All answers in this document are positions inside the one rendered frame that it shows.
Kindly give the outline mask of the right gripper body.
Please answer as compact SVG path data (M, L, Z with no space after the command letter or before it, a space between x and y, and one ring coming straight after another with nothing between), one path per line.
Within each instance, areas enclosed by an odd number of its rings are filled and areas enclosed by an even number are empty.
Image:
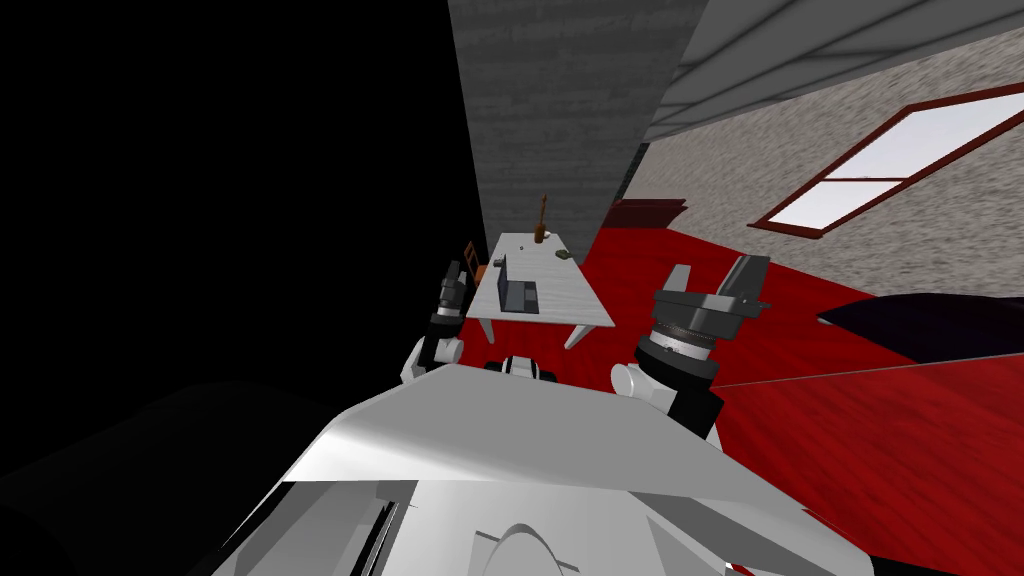
M758 318L769 303L696 292L656 291L652 318L657 324L702 334L709 338L735 340L746 319Z

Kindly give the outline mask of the dark red cabinet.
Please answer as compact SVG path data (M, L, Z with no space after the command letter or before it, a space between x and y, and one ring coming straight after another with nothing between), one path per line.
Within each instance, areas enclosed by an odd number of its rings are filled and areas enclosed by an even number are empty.
M664 229L687 209L684 199L621 199L610 207L602 228Z

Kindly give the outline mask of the white table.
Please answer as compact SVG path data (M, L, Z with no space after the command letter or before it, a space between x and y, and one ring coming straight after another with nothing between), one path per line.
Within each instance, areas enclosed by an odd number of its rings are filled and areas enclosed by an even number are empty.
M497 320L572 325L565 349L572 348L596 327L615 324L569 256L567 247L545 224L547 196L540 200L537 224L530 233L502 233L477 287L468 316L479 321L486 339L495 342Z

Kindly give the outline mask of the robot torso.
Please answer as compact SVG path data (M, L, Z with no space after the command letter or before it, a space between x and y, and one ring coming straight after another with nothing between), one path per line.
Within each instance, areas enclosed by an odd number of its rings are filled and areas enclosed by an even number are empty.
M188 576L874 576L648 402L452 364L334 418Z

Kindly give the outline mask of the red framed window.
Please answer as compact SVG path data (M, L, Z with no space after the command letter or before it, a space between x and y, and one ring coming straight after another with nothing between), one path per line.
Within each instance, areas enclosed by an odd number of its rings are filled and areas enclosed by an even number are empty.
M900 109L753 228L820 239L1024 122L1024 82Z

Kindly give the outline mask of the dark purple couch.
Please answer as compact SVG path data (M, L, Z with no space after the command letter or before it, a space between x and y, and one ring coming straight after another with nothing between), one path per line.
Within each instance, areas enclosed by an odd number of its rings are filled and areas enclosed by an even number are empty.
M920 364L1024 353L1024 297L880 296L818 318Z

